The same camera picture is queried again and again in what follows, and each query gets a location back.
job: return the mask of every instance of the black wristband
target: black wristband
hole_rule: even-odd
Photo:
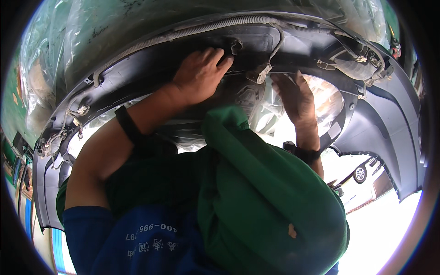
[[[291,141],[286,141],[282,144],[282,148],[295,156],[297,156],[300,160],[304,161],[306,164],[310,165],[315,162],[320,156],[321,152],[314,150],[304,150]]]
[[[127,109],[124,106],[121,106],[114,113],[116,114],[116,119],[119,122],[119,125],[121,125],[128,139],[130,139],[130,141],[136,147],[141,146],[142,143],[145,141],[145,139],[151,136],[151,135],[149,136],[143,135],[139,131],[139,129],[137,128],[136,124],[134,123],[133,119],[128,114]]]

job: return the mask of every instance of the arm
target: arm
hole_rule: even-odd
[[[297,71],[294,82],[282,73],[273,73],[271,79],[273,80],[273,89],[281,97],[286,113],[295,125],[296,145],[304,150],[319,151],[321,144],[315,117],[313,93],[301,72]],[[321,178],[324,178],[321,158],[313,162],[310,168]]]
[[[173,81],[127,111],[143,134],[151,133],[177,113],[212,96],[233,57],[217,66],[223,49],[194,52],[182,63]],[[104,181],[128,159],[133,144],[116,119],[101,127],[82,148],[66,191],[65,209],[93,205],[109,209]]]

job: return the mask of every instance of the car wheel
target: car wheel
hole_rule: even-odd
[[[359,184],[365,181],[367,178],[367,169],[365,169],[365,165],[359,165],[356,167],[355,171],[353,172],[353,178]]]

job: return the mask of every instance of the person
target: person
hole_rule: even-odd
[[[211,97],[233,60],[219,48],[190,54],[170,83],[85,143],[57,198],[78,274],[337,273],[348,227],[339,198],[321,180],[320,158],[310,163],[312,171],[292,154],[268,146],[249,130],[237,107],[208,112],[202,127],[208,146],[198,152],[135,156],[149,149],[141,148],[139,133],[133,132],[154,140],[153,151],[167,147],[152,137],[154,130]],[[294,81],[279,73],[271,78],[295,125],[297,147],[319,151],[307,82],[299,71]],[[261,185],[266,177],[270,183]],[[298,187],[291,192],[286,177],[307,183],[299,187],[303,193],[298,195]],[[305,203],[304,210],[292,211]],[[319,217],[311,223],[311,215]],[[312,253],[307,245],[319,248]]]

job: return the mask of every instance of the blue sleeve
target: blue sleeve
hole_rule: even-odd
[[[103,207],[76,206],[65,210],[62,217],[73,266],[78,274],[90,274],[113,228],[113,216]]]
[[[329,271],[327,271],[326,275],[337,275],[339,272],[338,266],[339,262],[337,262]]]

